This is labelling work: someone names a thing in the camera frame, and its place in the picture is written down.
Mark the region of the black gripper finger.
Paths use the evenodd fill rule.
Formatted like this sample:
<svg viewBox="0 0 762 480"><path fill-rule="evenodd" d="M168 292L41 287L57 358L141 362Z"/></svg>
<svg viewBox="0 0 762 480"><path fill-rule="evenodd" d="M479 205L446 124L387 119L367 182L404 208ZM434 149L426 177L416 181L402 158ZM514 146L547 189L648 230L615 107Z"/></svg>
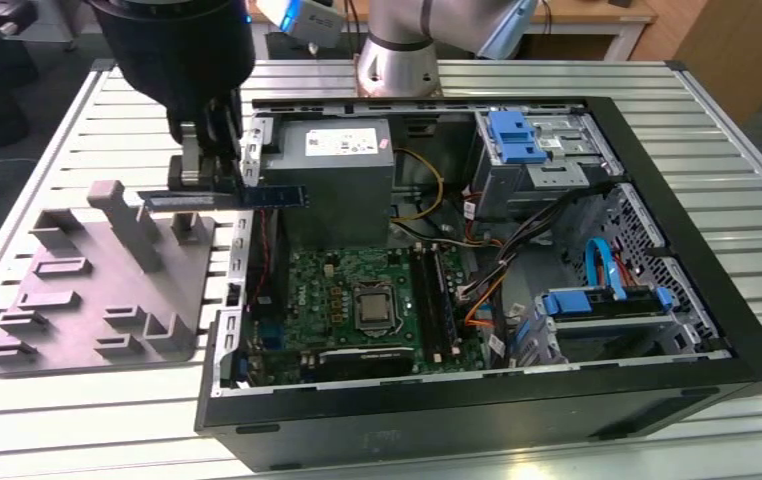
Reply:
<svg viewBox="0 0 762 480"><path fill-rule="evenodd" d="M171 191L207 191L213 185L213 160L205 153L204 141L193 122L169 121L171 135L181 153L171 157L168 188Z"/></svg>
<svg viewBox="0 0 762 480"><path fill-rule="evenodd" d="M237 89L215 97L209 105L209 128L217 157L219 189L223 192L241 193L244 181L241 177L243 137L241 100Z"/></svg>

